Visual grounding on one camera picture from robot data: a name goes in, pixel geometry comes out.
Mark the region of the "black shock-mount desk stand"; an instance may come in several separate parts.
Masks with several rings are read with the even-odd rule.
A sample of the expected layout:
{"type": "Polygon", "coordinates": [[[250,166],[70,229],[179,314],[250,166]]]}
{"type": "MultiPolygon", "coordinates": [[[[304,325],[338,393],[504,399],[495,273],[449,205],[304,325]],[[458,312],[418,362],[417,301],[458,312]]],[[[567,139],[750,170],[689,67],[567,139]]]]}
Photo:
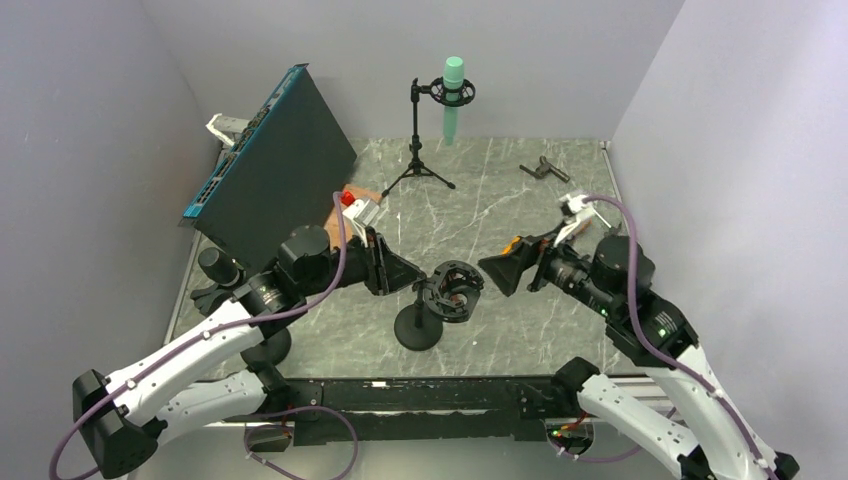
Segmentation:
{"type": "Polygon", "coordinates": [[[449,260],[413,285],[415,301],[404,307],[394,321],[398,342],[411,351],[433,348],[446,323],[467,322],[481,297],[484,279],[472,265],[449,260]]]}

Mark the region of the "black clip desk mic stand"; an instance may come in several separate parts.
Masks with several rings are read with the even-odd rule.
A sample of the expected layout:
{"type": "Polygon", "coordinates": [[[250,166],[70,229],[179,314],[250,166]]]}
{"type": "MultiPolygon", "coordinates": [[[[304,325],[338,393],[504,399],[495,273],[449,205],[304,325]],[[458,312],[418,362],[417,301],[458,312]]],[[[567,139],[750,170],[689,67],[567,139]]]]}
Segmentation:
{"type": "Polygon", "coordinates": [[[268,339],[262,340],[256,346],[240,353],[242,360],[250,370],[260,370],[269,366],[277,366],[288,356],[292,346],[289,330],[284,328],[268,339]]]}

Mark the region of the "black microphone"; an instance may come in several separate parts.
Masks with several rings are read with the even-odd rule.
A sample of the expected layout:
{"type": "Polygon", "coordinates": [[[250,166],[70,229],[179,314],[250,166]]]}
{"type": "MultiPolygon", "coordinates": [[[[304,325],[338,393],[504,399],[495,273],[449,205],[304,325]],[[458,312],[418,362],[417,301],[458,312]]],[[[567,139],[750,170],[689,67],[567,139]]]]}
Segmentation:
{"type": "Polygon", "coordinates": [[[235,286],[243,278],[236,261],[217,247],[203,249],[198,255],[197,264],[209,280],[225,288],[235,286]]]}

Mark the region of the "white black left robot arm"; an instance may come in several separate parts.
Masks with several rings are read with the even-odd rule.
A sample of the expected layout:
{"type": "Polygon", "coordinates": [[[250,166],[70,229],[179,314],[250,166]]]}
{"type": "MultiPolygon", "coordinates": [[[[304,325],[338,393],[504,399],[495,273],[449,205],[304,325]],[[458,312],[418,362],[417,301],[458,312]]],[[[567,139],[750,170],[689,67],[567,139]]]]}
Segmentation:
{"type": "Polygon", "coordinates": [[[157,448],[206,424],[237,416],[279,417],[288,385],[259,347],[335,289],[362,284],[385,296],[422,279],[367,228],[343,248],[314,225],[295,229],[263,271],[212,314],[146,358],[109,374],[88,370],[72,384],[74,430],[95,472],[122,477],[157,448]]]}

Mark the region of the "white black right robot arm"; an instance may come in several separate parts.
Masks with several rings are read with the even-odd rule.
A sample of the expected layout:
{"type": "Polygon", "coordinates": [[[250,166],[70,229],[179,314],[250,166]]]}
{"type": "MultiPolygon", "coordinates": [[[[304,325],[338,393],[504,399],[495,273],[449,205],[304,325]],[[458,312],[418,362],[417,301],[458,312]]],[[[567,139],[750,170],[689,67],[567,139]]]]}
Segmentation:
{"type": "Polygon", "coordinates": [[[606,336],[664,392],[680,415],[675,423],[575,357],[552,377],[557,411],[580,410],[604,420],[659,461],[676,479],[793,479],[789,453],[769,447],[721,388],[685,315],[652,291],[654,263],[625,235],[599,241],[592,256],[543,237],[519,237],[479,267],[506,296],[522,274],[537,269],[528,288],[553,285],[603,317],[606,336]]]}

